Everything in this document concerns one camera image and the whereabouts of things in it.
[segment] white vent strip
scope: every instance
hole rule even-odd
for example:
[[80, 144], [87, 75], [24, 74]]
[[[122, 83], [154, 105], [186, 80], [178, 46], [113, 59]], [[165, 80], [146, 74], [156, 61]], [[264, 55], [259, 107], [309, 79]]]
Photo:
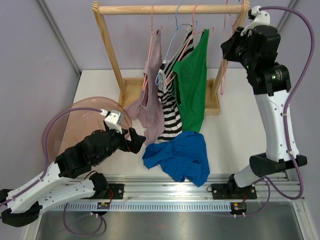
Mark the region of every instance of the white vent strip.
[[[69, 211], [106, 211], [97, 208], [98, 202], [69, 203]], [[59, 205], [53, 211], [63, 211]], [[229, 202], [113, 202], [108, 211], [112, 212], [230, 212]]]

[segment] mauve garment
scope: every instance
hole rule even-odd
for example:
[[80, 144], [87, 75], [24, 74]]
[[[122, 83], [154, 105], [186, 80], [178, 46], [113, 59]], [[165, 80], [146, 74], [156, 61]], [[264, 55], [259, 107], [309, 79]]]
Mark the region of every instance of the mauve garment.
[[150, 59], [144, 65], [144, 74], [148, 79], [145, 90], [141, 90], [139, 98], [125, 108], [130, 118], [139, 119], [142, 127], [146, 128], [144, 144], [147, 146], [154, 143], [164, 131], [164, 112], [158, 100], [158, 86], [155, 84], [161, 64], [161, 31], [158, 30]]

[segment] wooden rack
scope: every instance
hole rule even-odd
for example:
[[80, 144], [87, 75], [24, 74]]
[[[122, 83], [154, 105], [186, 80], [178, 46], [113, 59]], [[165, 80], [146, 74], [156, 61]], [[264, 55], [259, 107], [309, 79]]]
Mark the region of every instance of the wooden rack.
[[[177, 5], [155, 5], [153, 7], [153, 14], [175, 14], [177, 7]], [[178, 9], [178, 14], [192, 14], [194, 7], [194, 5], [182, 5]], [[122, 77], [104, 15], [151, 15], [151, 8], [151, 5], [100, 6], [98, 1], [92, 3], [94, 16], [120, 88], [118, 103], [123, 107], [128, 106], [139, 97], [144, 79], [143, 77]], [[250, 4], [247, 0], [244, 6], [241, 4], [199, 5], [195, 10], [195, 14], [238, 14], [237, 21], [233, 26], [233, 30], [235, 30], [237, 27], [243, 25], [249, 9]], [[217, 93], [226, 68], [227, 61], [222, 59], [216, 78], [207, 80], [205, 115], [220, 114], [220, 103]]]

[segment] gray floor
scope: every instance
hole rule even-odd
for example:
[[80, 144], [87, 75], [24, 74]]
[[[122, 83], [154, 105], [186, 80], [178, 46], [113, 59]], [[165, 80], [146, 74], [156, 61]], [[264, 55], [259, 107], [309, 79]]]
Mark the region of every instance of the gray floor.
[[[259, 208], [249, 203], [248, 212]], [[67, 223], [72, 223], [84, 212], [67, 212]], [[292, 205], [271, 202], [256, 216], [234, 219], [229, 213], [210, 212], [108, 212], [105, 232], [90, 237], [92, 240], [300, 240], [303, 239]], [[99, 221], [92, 216], [70, 228], [79, 233], [90, 233]], [[37, 240], [77, 240], [63, 226], [62, 212], [51, 211], [41, 220]]]

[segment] transparent bowl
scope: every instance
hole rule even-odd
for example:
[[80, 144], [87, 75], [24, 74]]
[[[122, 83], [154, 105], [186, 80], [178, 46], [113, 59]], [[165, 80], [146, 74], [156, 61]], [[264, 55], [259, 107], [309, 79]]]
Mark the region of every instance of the transparent bowl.
[[[77, 101], [61, 112], [61, 113], [74, 108], [95, 108], [105, 109], [107, 111], [118, 110], [124, 114], [124, 118], [121, 123], [123, 129], [129, 129], [132, 127], [132, 121], [125, 109], [117, 102], [102, 96], [89, 97], [80, 101]], [[63, 153], [67, 148], [76, 145], [81, 142], [86, 136], [90, 135], [95, 130], [105, 130], [104, 126], [105, 117], [95, 111], [90, 110], [77, 110], [67, 113], [57, 120], [52, 126], [47, 139], [49, 162], [55, 161], [56, 157]], [[42, 134], [42, 150], [44, 152], [45, 132], [49, 128], [51, 121], [45, 127]]]

